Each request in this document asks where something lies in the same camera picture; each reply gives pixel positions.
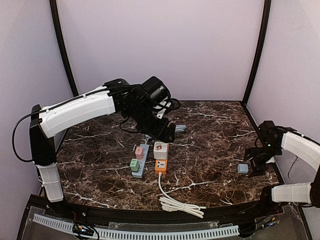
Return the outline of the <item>pink plug adapter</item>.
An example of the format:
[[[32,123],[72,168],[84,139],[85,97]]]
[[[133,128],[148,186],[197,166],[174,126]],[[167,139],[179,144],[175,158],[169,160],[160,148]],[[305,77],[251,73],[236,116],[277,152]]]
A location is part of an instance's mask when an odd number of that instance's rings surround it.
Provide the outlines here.
[[[135,158],[140,161],[144,158],[144,149],[142,146],[138,146],[135,149]]]

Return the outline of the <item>black frame post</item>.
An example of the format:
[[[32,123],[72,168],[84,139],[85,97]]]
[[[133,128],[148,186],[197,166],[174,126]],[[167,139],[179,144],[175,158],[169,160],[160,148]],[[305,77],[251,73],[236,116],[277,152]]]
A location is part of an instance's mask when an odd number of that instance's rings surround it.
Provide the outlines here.
[[[49,0],[49,5],[50,5],[50,12],[51,12],[54,31],[55,31],[55,36],[56,36],[62,64],[64,67],[64,71],[65,71],[72,95],[76,97],[79,95],[79,91],[76,86],[76,81],[73,76],[71,64],[69,61],[69,56],[68,56],[65,41],[64,41],[62,25],[61,25],[60,16],[59,16],[59,10],[58,10],[58,2],[56,0]]]
[[[259,35],[258,35],[258,40],[256,44],[256,49],[255,49],[255,54],[248,78],[248,82],[245,88],[245,92],[242,98],[242,103],[244,106],[247,106],[248,101],[250,99],[250,95],[253,89],[253,85],[256,79],[257,71],[259,68],[260,64],[260,59],[262,56],[263,48],[264,48],[264,43],[265,43],[265,38],[267,34],[267,29],[268,29],[268,23],[269,23],[269,17],[270,17],[270,11],[271,11],[271,5],[272,1],[271,0],[265,0],[264,5],[263,5],[263,11],[262,11],[262,17],[261,17],[261,24],[260,24],[260,29],[259,29]]]

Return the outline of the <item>black front table rail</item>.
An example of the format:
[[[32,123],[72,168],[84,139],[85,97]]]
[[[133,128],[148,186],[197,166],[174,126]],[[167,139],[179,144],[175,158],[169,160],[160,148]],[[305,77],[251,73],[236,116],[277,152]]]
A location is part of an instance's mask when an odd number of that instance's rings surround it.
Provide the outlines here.
[[[125,210],[112,209],[105,207],[94,207],[82,204],[67,202],[68,208],[66,213],[55,207],[54,211],[59,212],[61,216],[66,216],[72,212],[76,213],[76,219],[85,223],[107,225],[110,222],[115,223],[140,223],[140,224],[186,224],[198,223],[204,221],[219,221],[221,224],[234,223],[246,224],[255,219],[267,215],[282,214],[284,210],[265,212],[257,209],[257,201],[236,204],[232,206],[222,206],[207,208],[204,210],[204,218],[198,218],[182,211],[167,212],[163,210]]]

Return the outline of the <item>white cube socket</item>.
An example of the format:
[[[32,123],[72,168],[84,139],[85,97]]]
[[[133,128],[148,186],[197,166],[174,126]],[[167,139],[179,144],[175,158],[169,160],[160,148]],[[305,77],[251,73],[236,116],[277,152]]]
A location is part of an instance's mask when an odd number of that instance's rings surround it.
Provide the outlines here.
[[[169,153],[169,144],[156,141],[153,146],[153,157],[156,160],[166,160]]]

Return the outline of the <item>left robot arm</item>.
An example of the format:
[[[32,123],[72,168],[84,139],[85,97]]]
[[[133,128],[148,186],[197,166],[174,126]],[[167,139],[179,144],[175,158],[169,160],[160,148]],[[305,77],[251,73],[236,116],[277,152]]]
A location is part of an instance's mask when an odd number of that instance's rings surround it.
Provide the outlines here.
[[[64,200],[54,143],[58,133],[100,116],[120,113],[125,119],[136,122],[138,133],[172,143],[176,126],[163,115],[158,115],[159,112],[173,111],[172,102],[169,89],[159,78],[152,76],[142,84],[129,84],[118,78],[55,105],[35,105],[29,127],[31,156],[48,201]]]

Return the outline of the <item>right black frame post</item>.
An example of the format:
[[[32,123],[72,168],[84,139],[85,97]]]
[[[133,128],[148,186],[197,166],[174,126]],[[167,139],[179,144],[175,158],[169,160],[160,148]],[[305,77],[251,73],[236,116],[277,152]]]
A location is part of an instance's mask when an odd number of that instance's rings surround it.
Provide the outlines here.
[[[248,78],[248,82],[245,88],[245,92],[242,98],[242,103],[244,106],[247,106],[248,101],[250,99],[250,95],[253,89],[253,85],[256,79],[257,71],[259,68],[260,64],[260,59],[262,56],[263,48],[264,48],[264,43],[265,43],[265,38],[267,34],[267,29],[268,29],[268,23],[269,23],[269,17],[270,17],[270,11],[271,11],[271,5],[272,1],[271,0],[265,0],[264,5],[263,5],[263,11],[262,11],[262,17],[261,17],[261,24],[260,24],[260,29],[259,29],[259,35],[258,35],[258,40],[256,44],[256,49],[255,49],[255,54]]]

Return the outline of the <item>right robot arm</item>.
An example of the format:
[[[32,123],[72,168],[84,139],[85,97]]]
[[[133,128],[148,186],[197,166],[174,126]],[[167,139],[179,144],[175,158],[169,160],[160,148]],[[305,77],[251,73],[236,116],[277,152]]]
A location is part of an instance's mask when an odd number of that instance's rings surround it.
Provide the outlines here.
[[[275,156],[281,156],[283,151],[295,156],[291,166],[298,160],[307,163],[316,171],[311,182],[278,184],[262,189],[257,208],[267,212],[277,204],[301,204],[308,207],[320,207],[320,144],[291,127],[275,125],[271,120],[265,120],[258,126],[262,137],[262,146],[247,148],[244,160],[250,162],[250,177],[266,174],[267,164],[274,161]]]

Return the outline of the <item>orange power strip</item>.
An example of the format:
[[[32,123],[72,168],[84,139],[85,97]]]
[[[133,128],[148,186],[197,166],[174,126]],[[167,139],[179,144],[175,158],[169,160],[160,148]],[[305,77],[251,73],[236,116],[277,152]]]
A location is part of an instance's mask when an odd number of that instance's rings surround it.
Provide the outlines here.
[[[155,161],[155,173],[166,175],[167,174],[167,168],[168,168],[168,160],[167,159],[157,159]]]

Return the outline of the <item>left black frame post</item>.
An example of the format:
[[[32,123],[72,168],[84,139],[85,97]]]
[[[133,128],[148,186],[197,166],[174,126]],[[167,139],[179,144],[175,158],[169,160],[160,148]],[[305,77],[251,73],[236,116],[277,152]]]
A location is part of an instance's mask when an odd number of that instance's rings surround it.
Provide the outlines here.
[[[64,67],[64,71],[65,71],[72,95],[76,97],[79,95],[79,91],[76,86],[76,81],[73,76],[71,64],[69,61],[69,56],[68,56],[65,41],[64,41],[62,25],[61,25],[60,16],[59,16],[59,10],[58,10],[58,2],[56,0],[49,0],[49,5],[50,5],[50,12],[51,12],[54,31],[55,31],[55,36],[56,36],[62,64]]]

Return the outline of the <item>blue power strip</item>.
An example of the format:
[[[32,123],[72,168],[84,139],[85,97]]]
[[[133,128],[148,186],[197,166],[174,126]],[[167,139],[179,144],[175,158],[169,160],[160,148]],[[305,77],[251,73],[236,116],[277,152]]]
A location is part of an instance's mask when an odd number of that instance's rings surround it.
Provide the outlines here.
[[[141,179],[144,175],[145,165],[149,154],[149,145],[148,144],[140,144],[139,147],[143,147],[143,159],[139,160],[139,171],[138,172],[131,172],[134,178]]]

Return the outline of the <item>light blue plug adapter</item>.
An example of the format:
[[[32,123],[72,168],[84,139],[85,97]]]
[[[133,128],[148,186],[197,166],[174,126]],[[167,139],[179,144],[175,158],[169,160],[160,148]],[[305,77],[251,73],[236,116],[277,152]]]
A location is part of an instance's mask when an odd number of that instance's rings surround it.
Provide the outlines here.
[[[249,173],[249,166],[248,164],[245,164],[245,163],[239,163],[237,165],[237,172],[239,174],[244,174],[244,175],[247,175]]]

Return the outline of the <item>green plug adapter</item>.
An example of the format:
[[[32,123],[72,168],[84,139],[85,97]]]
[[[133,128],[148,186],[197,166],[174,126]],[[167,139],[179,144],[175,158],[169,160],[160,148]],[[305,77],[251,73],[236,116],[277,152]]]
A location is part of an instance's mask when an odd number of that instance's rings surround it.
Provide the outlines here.
[[[140,161],[136,158],[132,158],[129,166],[130,166],[131,171],[136,173],[140,169]]]

